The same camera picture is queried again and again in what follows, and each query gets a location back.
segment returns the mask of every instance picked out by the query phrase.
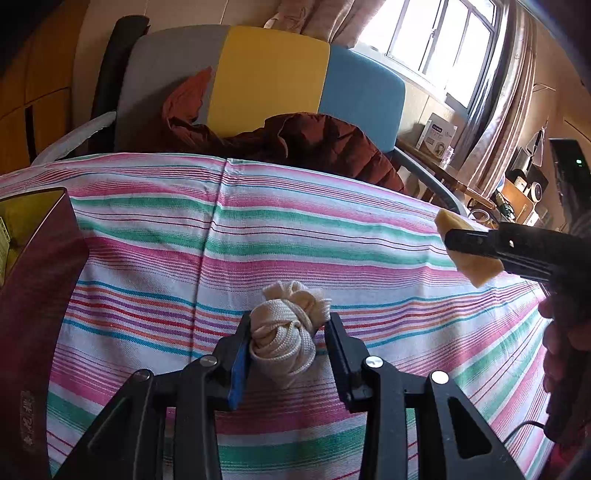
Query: white rope knot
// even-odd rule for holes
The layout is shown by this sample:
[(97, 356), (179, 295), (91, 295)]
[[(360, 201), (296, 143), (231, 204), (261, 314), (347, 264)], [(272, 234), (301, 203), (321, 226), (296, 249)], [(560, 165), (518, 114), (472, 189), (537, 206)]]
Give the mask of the white rope knot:
[(278, 281), (262, 292), (267, 301), (251, 311), (251, 357), (263, 374), (289, 387), (314, 361), (312, 338), (330, 317), (330, 299), (298, 281)]

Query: cable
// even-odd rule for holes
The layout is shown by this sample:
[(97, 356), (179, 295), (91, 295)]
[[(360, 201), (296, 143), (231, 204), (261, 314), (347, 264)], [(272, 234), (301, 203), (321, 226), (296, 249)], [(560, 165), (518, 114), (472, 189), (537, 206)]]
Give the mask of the cable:
[(513, 435), (515, 435), (518, 431), (520, 431), (523, 427), (525, 427), (526, 425), (532, 425), (534, 427), (538, 427), (539, 429), (544, 430), (545, 425), (543, 423), (540, 423), (539, 421), (535, 421), (535, 420), (526, 420), (522, 423), (520, 423), (519, 425), (517, 425), (517, 427), (515, 427), (512, 432), (507, 435), (507, 438), (505, 440), (503, 440), (503, 445), (506, 445), (506, 443), (511, 440), (511, 438), (513, 437)]

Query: wooden cabinet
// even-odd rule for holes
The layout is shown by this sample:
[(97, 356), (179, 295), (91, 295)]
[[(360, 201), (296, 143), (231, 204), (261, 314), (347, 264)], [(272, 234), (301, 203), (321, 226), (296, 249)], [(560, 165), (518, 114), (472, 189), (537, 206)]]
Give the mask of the wooden cabinet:
[(70, 131), (74, 56), (88, 3), (64, 0), (0, 76), (0, 174), (28, 167)]
[(21, 107), (0, 119), (0, 174), (29, 165), (25, 109)]
[(31, 45), (31, 39), (27, 40), (0, 77), (0, 118), (25, 104), (25, 80)]
[(70, 131), (70, 89), (45, 95), (32, 103), (37, 155)]
[(25, 102), (72, 85), (78, 34), (88, 0), (65, 0), (33, 34)]

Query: pink and green striped fabric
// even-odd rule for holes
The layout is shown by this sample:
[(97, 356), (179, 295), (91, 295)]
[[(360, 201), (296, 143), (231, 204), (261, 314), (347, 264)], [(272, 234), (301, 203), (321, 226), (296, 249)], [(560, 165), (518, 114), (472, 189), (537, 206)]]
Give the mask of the pink and green striped fabric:
[[(310, 171), (172, 154), (31, 167), (2, 177), (0, 195), (50, 186), (68, 189), (90, 248), (53, 360), (54, 473), (130, 373), (211, 352), (276, 280), (323, 288), (347, 331), (400, 370), (449, 372), (499, 437), (546, 418), (541, 290), (508, 274), (473, 288), (446, 255), (435, 206)], [(316, 343), (288, 390), (251, 370), (240, 409), (217, 416), (225, 479), (357, 478), (365, 415), (339, 402), (322, 331)], [(411, 410), (408, 422), (416, 478)], [(542, 431), (523, 428), (508, 445), (536, 478), (551, 448)], [(165, 454), (170, 467), (170, 444)]]

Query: gray cushion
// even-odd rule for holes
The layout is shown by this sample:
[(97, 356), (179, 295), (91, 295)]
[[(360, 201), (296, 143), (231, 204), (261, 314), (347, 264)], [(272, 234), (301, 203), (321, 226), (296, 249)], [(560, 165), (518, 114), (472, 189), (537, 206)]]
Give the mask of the gray cushion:
[(160, 125), (162, 104), (197, 72), (212, 67), (198, 123), (206, 123), (209, 98), (228, 25), (169, 28), (141, 37), (129, 57), (115, 127), (115, 151), (142, 151)]

